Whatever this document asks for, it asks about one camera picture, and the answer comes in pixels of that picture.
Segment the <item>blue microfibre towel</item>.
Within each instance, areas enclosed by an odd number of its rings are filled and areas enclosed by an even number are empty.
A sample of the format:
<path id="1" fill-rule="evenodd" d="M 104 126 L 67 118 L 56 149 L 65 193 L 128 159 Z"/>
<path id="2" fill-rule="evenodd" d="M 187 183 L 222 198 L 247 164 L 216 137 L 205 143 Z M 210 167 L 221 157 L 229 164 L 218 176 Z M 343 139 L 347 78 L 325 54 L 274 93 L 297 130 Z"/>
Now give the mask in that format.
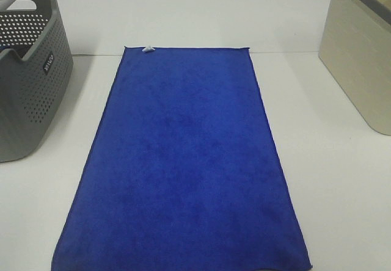
<path id="1" fill-rule="evenodd" d="M 126 48 L 53 270 L 310 270 L 248 48 Z"/>

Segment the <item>grey perforated plastic basket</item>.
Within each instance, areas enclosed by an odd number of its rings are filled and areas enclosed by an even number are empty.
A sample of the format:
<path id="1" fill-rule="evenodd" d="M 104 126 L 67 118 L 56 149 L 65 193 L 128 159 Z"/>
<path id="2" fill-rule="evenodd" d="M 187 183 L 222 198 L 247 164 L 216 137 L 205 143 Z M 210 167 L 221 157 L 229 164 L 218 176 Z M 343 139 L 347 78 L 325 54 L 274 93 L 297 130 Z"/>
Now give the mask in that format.
<path id="1" fill-rule="evenodd" d="M 38 147 L 73 69 L 57 0 L 30 1 L 32 10 L 1 11 L 1 162 Z"/>

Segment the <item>beige storage box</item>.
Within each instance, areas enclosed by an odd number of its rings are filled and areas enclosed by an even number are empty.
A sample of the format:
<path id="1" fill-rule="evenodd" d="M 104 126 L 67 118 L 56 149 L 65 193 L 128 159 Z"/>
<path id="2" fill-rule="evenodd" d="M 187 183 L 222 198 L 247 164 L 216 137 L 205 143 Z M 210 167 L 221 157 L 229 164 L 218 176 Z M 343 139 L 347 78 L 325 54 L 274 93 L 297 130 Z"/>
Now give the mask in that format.
<path id="1" fill-rule="evenodd" d="M 331 0 L 319 58 L 367 125 L 390 134 L 390 0 Z"/>

